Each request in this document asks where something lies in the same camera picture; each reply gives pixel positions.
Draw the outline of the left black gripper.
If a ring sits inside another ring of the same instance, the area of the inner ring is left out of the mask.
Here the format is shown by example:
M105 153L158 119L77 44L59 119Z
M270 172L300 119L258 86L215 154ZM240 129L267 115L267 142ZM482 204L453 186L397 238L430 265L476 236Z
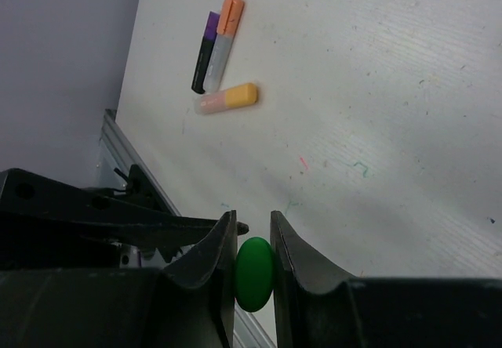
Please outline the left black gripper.
M202 240L214 219L173 216L23 169L1 173L1 268L118 267L120 245L176 249Z

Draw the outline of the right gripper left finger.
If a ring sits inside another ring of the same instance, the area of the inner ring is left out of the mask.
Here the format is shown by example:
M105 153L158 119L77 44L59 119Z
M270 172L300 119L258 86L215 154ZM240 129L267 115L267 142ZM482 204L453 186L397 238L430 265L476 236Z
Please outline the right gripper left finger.
M238 224L225 212L187 254L166 267L160 341L168 347L231 347Z

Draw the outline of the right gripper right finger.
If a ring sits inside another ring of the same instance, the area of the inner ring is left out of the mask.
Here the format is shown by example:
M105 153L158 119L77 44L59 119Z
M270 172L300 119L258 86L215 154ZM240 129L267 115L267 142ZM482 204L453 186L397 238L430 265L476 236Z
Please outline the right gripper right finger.
M356 347L352 275L308 244L280 211L271 213L270 240L278 346Z

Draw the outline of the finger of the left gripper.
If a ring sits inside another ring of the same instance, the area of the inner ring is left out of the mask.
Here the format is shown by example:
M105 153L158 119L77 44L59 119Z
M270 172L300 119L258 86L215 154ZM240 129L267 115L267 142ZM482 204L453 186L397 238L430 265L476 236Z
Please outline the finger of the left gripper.
M237 222L235 224L235 231L237 235L245 235L249 233L249 226L242 222Z

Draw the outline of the green capped black highlighter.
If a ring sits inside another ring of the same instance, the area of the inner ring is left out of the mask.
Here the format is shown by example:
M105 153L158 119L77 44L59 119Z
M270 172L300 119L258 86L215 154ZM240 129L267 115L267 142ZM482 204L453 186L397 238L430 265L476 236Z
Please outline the green capped black highlighter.
M261 310L275 286L275 262L271 246L262 237L251 237L235 260L235 299L246 312Z

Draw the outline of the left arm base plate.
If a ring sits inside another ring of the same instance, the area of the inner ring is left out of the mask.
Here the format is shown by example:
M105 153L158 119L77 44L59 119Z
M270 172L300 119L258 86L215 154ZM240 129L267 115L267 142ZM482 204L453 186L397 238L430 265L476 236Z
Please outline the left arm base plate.
M122 189L113 190L115 198L143 208L165 212L171 216L175 215L174 210L161 196L159 189L138 164L130 166L128 175L119 168L114 168L114 173L125 182Z

